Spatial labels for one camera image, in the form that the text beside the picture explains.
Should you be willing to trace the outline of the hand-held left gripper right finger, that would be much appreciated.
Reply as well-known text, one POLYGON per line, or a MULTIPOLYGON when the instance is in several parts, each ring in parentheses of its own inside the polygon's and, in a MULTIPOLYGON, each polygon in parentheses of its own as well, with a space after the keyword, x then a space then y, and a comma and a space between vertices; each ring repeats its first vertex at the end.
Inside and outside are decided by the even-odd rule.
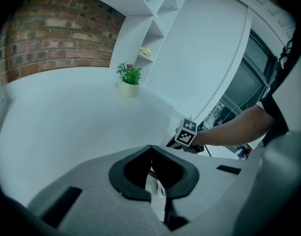
POLYGON ((241 201, 231 188, 243 162, 152 146, 152 168, 166 193, 152 230, 233 230, 241 201))

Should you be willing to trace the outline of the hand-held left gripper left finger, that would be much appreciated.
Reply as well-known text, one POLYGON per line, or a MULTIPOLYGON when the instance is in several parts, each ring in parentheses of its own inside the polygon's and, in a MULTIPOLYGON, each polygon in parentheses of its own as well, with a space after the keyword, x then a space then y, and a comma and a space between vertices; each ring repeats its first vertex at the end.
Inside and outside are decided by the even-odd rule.
POLYGON ((70 187, 81 190, 58 231, 70 236, 164 236, 169 229, 159 221, 149 202, 123 197, 109 181, 111 166, 139 147, 83 162, 43 188, 28 210, 41 218, 70 187))

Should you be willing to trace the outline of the white desk with hutch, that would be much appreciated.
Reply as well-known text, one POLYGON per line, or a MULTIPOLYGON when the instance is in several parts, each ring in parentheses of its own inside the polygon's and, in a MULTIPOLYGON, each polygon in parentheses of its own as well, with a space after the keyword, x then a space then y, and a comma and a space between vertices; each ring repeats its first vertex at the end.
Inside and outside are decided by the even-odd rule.
POLYGON ((40 72, 6 86, 11 102, 0 131, 0 185, 24 206, 46 186, 87 160, 160 145, 174 104, 140 87, 118 93, 116 67, 135 60, 147 32, 165 36, 153 16, 127 16, 108 68, 40 72))

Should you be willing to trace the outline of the person's right forearm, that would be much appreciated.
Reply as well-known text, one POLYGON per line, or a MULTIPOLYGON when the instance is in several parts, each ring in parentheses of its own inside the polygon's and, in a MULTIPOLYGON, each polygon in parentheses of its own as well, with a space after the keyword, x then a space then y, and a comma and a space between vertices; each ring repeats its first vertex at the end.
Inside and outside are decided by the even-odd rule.
POLYGON ((255 105, 233 120, 198 132, 194 146, 237 146, 253 142, 265 135, 274 123, 274 118, 255 105))

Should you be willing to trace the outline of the dark-framed window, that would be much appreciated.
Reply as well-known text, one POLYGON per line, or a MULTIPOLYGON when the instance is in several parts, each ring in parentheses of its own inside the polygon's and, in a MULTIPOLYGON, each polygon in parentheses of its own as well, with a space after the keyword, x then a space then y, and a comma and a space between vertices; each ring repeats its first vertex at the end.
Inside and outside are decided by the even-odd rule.
POLYGON ((277 57, 252 30, 231 83, 202 122, 203 127, 210 129, 227 123, 254 106, 268 92, 275 75, 276 64, 277 57))

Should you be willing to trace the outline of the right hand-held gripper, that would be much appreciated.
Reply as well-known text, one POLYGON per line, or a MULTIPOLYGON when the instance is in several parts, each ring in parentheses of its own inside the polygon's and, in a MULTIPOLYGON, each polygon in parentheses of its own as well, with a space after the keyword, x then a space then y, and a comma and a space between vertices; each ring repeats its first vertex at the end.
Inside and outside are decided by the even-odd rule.
POLYGON ((191 119, 183 118, 179 126, 176 128, 176 134, 168 142, 166 147, 174 149, 182 149, 189 153, 201 153, 204 151, 204 146, 193 145, 198 134, 197 123, 191 119))

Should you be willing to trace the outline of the green potted plant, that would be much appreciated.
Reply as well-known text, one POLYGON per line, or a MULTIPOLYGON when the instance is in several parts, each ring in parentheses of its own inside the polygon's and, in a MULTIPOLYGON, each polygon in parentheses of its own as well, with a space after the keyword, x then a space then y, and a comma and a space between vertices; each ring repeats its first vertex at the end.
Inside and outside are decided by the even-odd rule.
POLYGON ((141 79, 140 67, 134 67, 132 64, 121 63, 116 73, 120 76, 121 82, 118 85, 118 93, 126 98, 136 97, 139 90, 139 81, 141 79))

